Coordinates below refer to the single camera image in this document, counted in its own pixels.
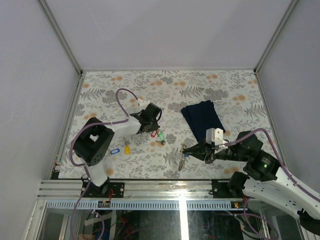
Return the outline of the red key tag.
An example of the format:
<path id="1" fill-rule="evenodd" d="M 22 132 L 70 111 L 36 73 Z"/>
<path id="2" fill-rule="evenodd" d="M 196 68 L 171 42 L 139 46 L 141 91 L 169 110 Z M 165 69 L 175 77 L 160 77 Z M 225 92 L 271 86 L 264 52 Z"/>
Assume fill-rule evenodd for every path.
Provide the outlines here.
<path id="1" fill-rule="evenodd" d="M 154 138 L 156 135 L 157 135 L 158 131 L 157 130 L 154 130 L 152 133 L 151 133 L 151 137 Z"/>

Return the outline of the metal keyring with yellow handle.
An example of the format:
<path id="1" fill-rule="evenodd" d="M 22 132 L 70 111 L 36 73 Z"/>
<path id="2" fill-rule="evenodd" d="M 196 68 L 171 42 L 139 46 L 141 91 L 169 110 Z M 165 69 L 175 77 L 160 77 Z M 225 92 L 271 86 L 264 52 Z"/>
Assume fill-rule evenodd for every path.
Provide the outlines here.
<path id="1" fill-rule="evenodd" d="M 180 153 L 181 153 L 181 158 L 178 164 L 178 170 L 182 171 L 185 167 L 186 164 L 186 155 L 183 153 L 183 151 L 187 148 L 187 146 L 185 145 L 185 143 L 181 143 L 181 148 L 180 148 Z"/>

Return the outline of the green key tag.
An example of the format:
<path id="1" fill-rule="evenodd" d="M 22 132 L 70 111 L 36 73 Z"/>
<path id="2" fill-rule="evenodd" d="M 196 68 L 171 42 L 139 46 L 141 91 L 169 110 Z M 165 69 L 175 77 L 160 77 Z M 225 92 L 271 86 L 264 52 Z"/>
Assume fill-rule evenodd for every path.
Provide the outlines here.
<path id="1" fill-rule="evenodd" d="M 162 132 L 160 132 L 157 136 L 158 140 L 156 140 L 156 142 L 164 146 L 166 144 L 165 135 Z"/>

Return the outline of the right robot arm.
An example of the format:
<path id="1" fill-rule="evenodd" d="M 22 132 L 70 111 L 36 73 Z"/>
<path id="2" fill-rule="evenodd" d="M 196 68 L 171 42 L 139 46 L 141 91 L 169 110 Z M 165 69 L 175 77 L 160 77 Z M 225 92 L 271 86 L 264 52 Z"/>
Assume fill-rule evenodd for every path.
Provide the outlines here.
<path id="1" fill-rule="evenodd" d="M 210 128 L 205 139 L 182 150 L 212 164 L 215 160 L 244 162 L 242 171 L 232 174 L 223 187 L 212 184 L 211 194 L 217 198 L 252 197 L 282 210 L 306 230 L 320 233 L 320 194 L 296 178 L 285 167 L 278 153 L 271 155 L 262 149 L 263 142 L 255 131 L 242 131 L 237 139 L 223 139 L 220 128 Z"/>

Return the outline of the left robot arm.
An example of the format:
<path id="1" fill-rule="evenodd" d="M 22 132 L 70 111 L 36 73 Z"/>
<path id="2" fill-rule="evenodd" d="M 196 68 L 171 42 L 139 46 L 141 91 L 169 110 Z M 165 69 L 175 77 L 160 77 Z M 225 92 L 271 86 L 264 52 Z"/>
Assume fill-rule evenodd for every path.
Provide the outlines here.
<path id="1" fill-rule="evenodd" d="M 139 112 L 130 114 L 123 121 L 107 123 L 96 117 L 90 118 L 71 142 L 69 156 L 75 154 L 82 161 L 80 164 L 72 164 L 84 167 L 89 188 L 98 197 L 105 197 L 110 190 L 110 179 L 104 170 L 102 160 L 112 140 L 152 133 L 160 127 L 158 121 L 162 116 L 162 110 L 149 101 L 142 101 L 138 105 Z"/>

